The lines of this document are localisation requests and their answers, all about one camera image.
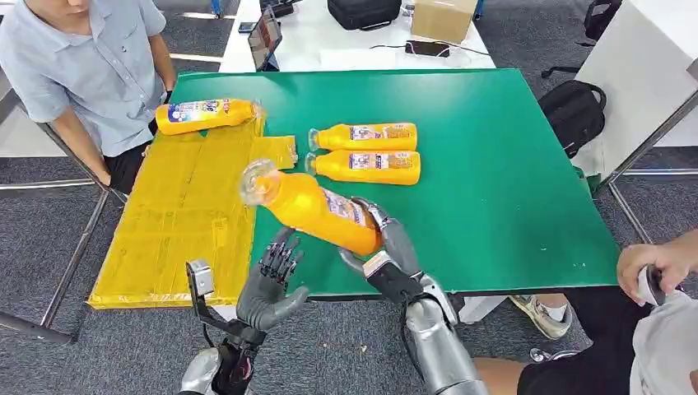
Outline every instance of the black shorts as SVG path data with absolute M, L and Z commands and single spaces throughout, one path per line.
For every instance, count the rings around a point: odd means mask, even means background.
M 155 119 L 148 124 L 148 129 L 150 129 L 153 136 L 155 136 L 155 132 L 157 131 Z M 109 184 L 111 188 L 126 193 L 127 195 L 131 193 L 133 183 L 136 182 L 136 175 L 143 164 L 144 152 L 150 145 L 151 142 L 146 142 L 123 152 L 119 156 L 105 156 L 105 164 L 107 165 L 109 175 L 111 175 L 111 184 Z
M 649 315 L 649 305 L 638 306 L 619 287 L 564 293 L 593 345 L 569 358 L 527 366 L 517 394 L 627 394 L 635 358 L 632 338 L 638 321 Z

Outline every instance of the robotic arm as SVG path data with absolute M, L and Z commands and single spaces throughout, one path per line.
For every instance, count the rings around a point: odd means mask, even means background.
M 303 253 L 294 253 L 293 229 L 283 227 L 269 243 L 263 256 L 250 269 L 237 304 L 238 319 L 229 322 L 215 318 L 204 296 L 213 292 L 211 269 L 204 261 L 187 263 L 189 289 L 197 317 L 204 324 L 204 336 L 211 348 L 203 350 L 189 363 L 182 378 L 179 395 L 242 395 L 248 393 L 254 372 L 254 357 L 267 336 L 266 331 L 302 307 L 308 288 L 301 286 L 285 297 L 288 278 Z M 226 333 L 214 346 L 206 326 Z
M 487 395 L 472 358 L 455 334 L 458 319 L 454 308 L 439 284 L 419 268 L 402 224 L 374 203 L 357 197 L 353 200 L 373 216 L 384 250 L 365 263 L 345 249 L 339 253 L 347 266 L 381 294 L 405 305 L 404 318 L 415 343 L 416 360 L 405 338 L 403 341 L 428 393 Z
M 348 267 L 363 276 L 389 300 L 403 305 L 403 324 L 415 343 L 416 357 L 401 337 L 417 373 L 430 395 L 487 395 L 472 359 L 454 332 L 457 315 L 439 284 L 424 273 L 403 226 L 383 208 L 355 198 L 378 224 L 384 250 L 364 262 L 344 249 L 339 253 Z M 204 327 L 226 333 L 218 346 L 198 353 L 182 379 L 179 395 L 241 395 L 248 392 L 254 357 L 266 331 L 297 311 L 308 297 L 299 287 L 288 297 L 288 278 L 303 253 L 293 254 L 298 239 L 283 227 L 250 270 L 237 305 L 238 319 L 214 318 L 204 296 L 213 292 L 212 272 L 203 261 L 187 263 L 189 288 L 197 317 Z

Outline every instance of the sneaker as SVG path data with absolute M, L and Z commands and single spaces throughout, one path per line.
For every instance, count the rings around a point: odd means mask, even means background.
M 560 323 L 547 315 L 535 295 L 511 295 L 509 299 L 531 318 L 536 328 L 548 339 L 557 340 L 563 337 L 572 325 L 572 306 L 569 303 L 565 309 L 565 317 Z

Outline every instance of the orange bottle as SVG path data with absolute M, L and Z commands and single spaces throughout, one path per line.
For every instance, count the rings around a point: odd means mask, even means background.
M 268 160 L 244 170 L 240 196 L 248 205 L 265 206 L 284 225 L 368 255 L 380 247 L 373 217 L 346 197 L 320 188 L 309 174 L 285 174 Z
M 305 157 L 305 172 L 337 181 L 414 185 L 421 163 L 413 151 L 332 151 L 321 156 L 311 152 Z
M 310 129 L 308 142 L 311 151 L 415 151 L 416 126 L 414 123 L 378 123 L 375 125 L 345 125 L 329 129 Z
M 155 119 L 158 129 L 163 134 L 170 135 L 220 126 L 237 126 L 257 118 L 260 111 L 255 103 L 247 100 L 204 100 L 161 105 L 155 110 Z

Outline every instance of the green table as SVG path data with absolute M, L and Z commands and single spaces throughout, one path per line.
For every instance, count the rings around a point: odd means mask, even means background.
M 422 268 L 446 291 L 616 283 L 616 243 L 518 70 L 194 74 L 180 78 L 172 100 L 221 97 L 261 101 L 265 135 L 296 136 L 297 171 L 310 128 L 414 122 L 422 158 L 417 185 L 319 182 L 397 217 Z M 278 228 L 260 207 L 252 263 Z M 315 297 L 375 294 L 334 246 L 301 239 L 306 254 L 291 289 L 305 283 Z

